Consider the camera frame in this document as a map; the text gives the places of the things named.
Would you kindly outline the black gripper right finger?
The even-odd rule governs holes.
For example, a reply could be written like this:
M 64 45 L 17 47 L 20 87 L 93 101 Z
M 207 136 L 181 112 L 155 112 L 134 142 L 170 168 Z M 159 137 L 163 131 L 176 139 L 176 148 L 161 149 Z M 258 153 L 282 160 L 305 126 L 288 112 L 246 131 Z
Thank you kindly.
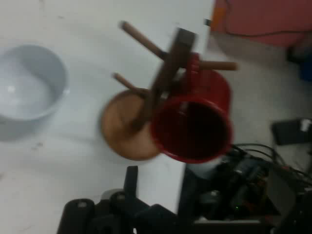
M 312 187 L 281 168 L 271 168 L 267 195 L 280 213 L 274 234 L 312 232 Z

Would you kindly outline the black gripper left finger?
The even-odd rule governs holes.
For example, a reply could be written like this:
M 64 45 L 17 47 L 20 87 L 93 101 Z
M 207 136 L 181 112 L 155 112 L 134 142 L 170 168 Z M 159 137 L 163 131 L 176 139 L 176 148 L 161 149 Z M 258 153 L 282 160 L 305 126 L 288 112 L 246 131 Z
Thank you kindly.
M 65 206 L 59 234 L 172 234 L 176 215 L 137 198 L 138 167 L 127 167 L 123 189 L 95 204 L 74 199 Z

